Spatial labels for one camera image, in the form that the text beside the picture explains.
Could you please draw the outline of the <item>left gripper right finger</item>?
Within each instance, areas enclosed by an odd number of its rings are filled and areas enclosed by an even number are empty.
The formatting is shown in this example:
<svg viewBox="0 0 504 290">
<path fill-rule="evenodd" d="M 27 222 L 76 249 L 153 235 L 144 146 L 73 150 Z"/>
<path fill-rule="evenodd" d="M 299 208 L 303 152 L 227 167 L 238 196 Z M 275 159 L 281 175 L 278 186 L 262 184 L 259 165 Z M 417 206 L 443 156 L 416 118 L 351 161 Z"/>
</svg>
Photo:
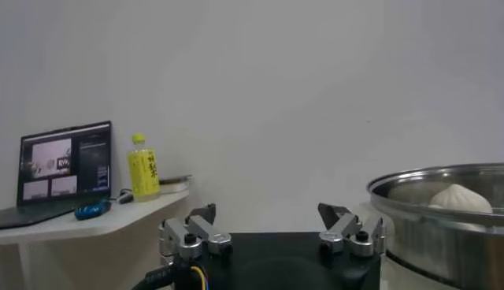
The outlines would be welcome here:
<svg viewBox="0 0 504 290">
<path fill-rule="evenodd" d="M 349 252 L 362 258 L 382 255 L 386 247 L 386 229 L 380 216 L 364 221 L 344 206 L 319 203 L 317 210 L 326 229 L 319 233 L 321 247 L 331 254 Z"/>
</svg>

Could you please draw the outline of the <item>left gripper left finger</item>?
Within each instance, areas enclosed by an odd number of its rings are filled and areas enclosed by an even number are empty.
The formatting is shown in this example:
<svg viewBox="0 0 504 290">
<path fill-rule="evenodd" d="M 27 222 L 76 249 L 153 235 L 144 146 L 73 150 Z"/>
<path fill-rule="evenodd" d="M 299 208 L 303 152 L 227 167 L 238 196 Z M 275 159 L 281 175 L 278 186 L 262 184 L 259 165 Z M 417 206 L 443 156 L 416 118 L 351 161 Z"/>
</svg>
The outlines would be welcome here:
<svg viewBox="0 0 504 290">
<path fill-rule="evenodd" d="M 204 264 L 212 258 L 227 260 L 233 252 L 232 235 L 215 225 L 217 205 L 194 208 L 184 218 L 165 219 L 158 226 L 160 263 Z"/>
</svg>

